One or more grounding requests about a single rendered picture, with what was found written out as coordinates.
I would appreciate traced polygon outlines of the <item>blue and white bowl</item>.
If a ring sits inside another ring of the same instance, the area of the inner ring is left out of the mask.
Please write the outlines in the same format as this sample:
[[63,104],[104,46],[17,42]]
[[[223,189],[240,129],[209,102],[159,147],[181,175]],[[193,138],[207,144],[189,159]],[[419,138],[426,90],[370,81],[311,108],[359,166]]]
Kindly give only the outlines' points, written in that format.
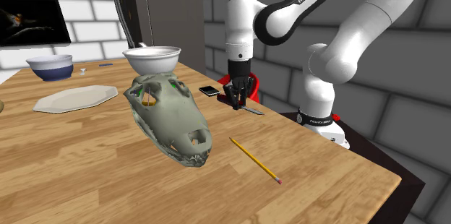
[[72,55],[38,56],[27,59],[32,71],[43,81],[59,81],[72,76],[74,65]]

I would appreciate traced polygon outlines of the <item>yellow pencil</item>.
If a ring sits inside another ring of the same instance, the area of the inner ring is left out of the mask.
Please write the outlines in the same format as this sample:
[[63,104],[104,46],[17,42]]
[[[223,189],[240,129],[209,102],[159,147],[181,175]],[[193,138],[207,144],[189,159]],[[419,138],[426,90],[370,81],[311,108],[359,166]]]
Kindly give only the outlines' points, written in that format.
[[248,150],[241,146],[235,139],[229,137],[230,141],[235,144],[246,156],[252,159],[265,173],[267,173],[272,179],[274,179],[278,184],[283,184],[282,180],[277,177],[269,168],[263,165],[257,158],[255,158]]

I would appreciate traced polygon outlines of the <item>white octagonal plate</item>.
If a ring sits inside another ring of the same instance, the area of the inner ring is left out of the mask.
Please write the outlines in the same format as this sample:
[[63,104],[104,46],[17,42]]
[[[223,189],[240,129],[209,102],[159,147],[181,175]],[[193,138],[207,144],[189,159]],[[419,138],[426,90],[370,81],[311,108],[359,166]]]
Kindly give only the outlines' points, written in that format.
[[91,85],[62,90],[41,98],[33,111],[43,113],[66,113],[91,108],[115,98],[118,90],[113,86]]

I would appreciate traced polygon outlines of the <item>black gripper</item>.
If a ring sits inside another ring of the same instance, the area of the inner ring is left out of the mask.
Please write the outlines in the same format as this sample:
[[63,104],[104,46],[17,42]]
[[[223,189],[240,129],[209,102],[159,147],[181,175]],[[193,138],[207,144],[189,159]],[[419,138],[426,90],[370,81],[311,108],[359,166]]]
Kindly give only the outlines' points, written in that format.
[[[228,75],[230,82],[223,86],[227,101],[234,110],[246,105],[247,98],[252,93],[254,79],[249,77],[251,73],[251,60],[232,61],[228,60]],[[240,79],[239,91],[233,86],[233,80]]]

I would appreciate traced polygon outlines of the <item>grey green crocodile skull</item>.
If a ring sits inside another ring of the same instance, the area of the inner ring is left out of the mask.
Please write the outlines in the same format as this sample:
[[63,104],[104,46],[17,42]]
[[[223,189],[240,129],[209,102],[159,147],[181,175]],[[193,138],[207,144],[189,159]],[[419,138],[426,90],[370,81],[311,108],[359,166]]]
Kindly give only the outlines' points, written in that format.
[[124,96],[138,127],[163,154],[186,167],[206,163],[212,135],[191,91],[174,73],[135,77]]

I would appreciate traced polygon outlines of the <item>dark wall picture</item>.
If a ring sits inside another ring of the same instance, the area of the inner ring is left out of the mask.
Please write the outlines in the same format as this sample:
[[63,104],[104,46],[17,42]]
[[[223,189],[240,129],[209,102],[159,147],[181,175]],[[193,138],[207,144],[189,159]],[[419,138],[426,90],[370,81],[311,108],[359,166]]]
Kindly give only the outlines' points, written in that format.
[[59,0],[0,0],[0,47],[71,42]]

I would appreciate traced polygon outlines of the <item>red container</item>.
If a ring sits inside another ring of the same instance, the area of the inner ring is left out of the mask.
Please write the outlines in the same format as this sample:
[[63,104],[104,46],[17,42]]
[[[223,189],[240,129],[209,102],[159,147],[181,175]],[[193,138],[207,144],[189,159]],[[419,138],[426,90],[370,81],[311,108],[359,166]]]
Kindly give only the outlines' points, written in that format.
[[[257,78],[257,76],[253,73],[249,74],[250,77],[252,77],[254,79],[254,84],[253,84],[253,88],[252,88],[252,93],[249,96],[249,99],[255,101],[255,102],[259,102],[259,95],[258,95],[258,90],[259,90],[259,79]],[[218,80],[218,82],[222,85],[226,85],[227,83],[229,83],[230,80],[230,76],[227,74],[224,77],[222,77],[221,79]]]

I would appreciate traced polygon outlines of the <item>black phone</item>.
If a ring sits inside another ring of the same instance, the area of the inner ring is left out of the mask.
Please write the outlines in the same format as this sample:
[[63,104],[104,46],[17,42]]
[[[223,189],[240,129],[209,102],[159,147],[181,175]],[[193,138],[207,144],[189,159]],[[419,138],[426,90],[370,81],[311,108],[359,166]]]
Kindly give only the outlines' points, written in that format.
[[208,85],[208,86],[204,86],[204,87],[200,87],[199,91],[206,94],[207,96],[214,96],[214,95],[219,95],[220,91],[215,89],[214,87]]

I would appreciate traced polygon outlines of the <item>tall grey cabinet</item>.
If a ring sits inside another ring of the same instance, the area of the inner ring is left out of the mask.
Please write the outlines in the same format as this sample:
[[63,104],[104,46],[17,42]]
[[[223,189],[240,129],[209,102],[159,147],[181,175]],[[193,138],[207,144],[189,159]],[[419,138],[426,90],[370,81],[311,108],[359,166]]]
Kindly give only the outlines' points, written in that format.
[[175,46],[179,62],[206,73],[203,0],[114,0],[128,46]]

